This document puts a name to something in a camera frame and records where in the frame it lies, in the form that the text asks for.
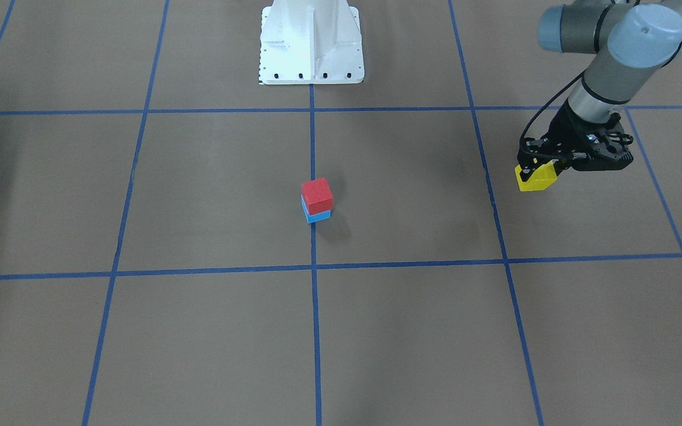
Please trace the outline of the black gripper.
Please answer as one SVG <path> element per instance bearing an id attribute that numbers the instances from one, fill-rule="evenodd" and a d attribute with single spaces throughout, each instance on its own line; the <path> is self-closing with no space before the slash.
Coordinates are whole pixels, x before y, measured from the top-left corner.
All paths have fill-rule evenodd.
<path id="1" fill-rule="evenodd" d="M 591 123 L 565 102 L 541 138 L 520 140 L 517 161 L 531 170 L 537 168 L 534 164 L 555 162 L 559 173 L 568 168 L 577 172 L 622 170 L 633 162 L 629 148 L 633 141 L 620 123 L 620 114 L 610 114 L 606 123 Z"/>

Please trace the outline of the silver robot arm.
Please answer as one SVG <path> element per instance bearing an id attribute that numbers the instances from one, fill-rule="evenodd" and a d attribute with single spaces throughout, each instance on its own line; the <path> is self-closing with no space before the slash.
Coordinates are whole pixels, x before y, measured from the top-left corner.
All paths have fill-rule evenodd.
<path id="1" fill-rule="evenodd" d="M 521 191 L 544 191 L 563 170 L 609 172 L 633 162 L 625 107 L 657 70 L 682 52 L 682 1 L 574 1 L 544 11 L 542 49 L 592 54 L 541 138 L 522 134 L 515 176 Z"/>

